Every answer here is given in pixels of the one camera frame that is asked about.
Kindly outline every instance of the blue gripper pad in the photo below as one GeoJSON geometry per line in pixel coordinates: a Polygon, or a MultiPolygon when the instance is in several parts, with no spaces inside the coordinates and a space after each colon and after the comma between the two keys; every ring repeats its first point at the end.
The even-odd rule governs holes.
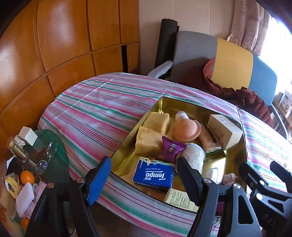
{"type": "Polygon", "coordinates": [[[103,186],[107,180],[107,177],[111,171],[111,160],[109,157],[103,157],[101,162],[95,169],[89,171],[86,175],[86,184],[88,198],[87,202],[91,206],[95,201],[98,200],[98,197],[103,189],[103,186]]]}

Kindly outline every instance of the rolled towel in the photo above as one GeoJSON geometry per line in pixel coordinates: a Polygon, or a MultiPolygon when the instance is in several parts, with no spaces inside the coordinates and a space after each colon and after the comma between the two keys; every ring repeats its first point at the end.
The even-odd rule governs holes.
{"type": "Polygon", "coordinates": [[[192,169],[196,169],[202,174],[203,164],[205,159],[204,150],[194,143],[186,143],[187,148],[181,152],[180,156],[183,156],[189,163],[192,169]]]}

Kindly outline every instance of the pink bottle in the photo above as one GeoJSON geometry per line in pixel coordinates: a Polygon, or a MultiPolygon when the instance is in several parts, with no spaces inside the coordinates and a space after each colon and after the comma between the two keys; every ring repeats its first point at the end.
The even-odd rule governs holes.
{"type": "Polygon", "coordinates": [[[172,135],[180,142],[190,142],[199,136],[201,125],[197,120],[191,120],[184,111],[175,115],[176,123],[172,129],[172,135]]]}

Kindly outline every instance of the purple snack wrapper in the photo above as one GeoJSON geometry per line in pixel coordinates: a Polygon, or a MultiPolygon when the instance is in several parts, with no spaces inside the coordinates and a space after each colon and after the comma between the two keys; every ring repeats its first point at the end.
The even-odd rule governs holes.
{"type": "Polygon", "coordinates": [[[162,136],[163,151],[158,156],[158,160],[175,163],[177,155],[186,149],[187,145],[182,142],[172,141],[166,136],[162,136]]]}

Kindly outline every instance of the cardboard box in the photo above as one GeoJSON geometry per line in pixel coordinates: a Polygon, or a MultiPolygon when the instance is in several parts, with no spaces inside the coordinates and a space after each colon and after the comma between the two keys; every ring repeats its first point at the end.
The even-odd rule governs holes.
{"type": "Polygon", "coordinates": [[[237,144],[243,133],[240,128],[221,114],[211,114],[208,126],[224,150],[237,144]]]}
{"type": "Polygon", "coordinates": [[[283,94],[279,105],[282,106],[282,108],[286,112],[288,112],[290,110],[291,104],[292,104],[292,96],[287,90],[285,90],[285,93],[283,94]]]}
{"type": "Polygon", "coordinates": [[[197,212],[198,207],[190,201],[189,196],[186,192],[179,191],[176,189],[169,189],[164,200],[166,203],[173,205],[175,207],[179,207],[191,212],[197,212]]]}
{"type": "Polygon", "coordinates": [[[31,128],[24,126],[20,130],[18,136],[31,146],[34,145],[34,142],[37,139],[37,135],[34,133],[34,131],[31,128]]]}

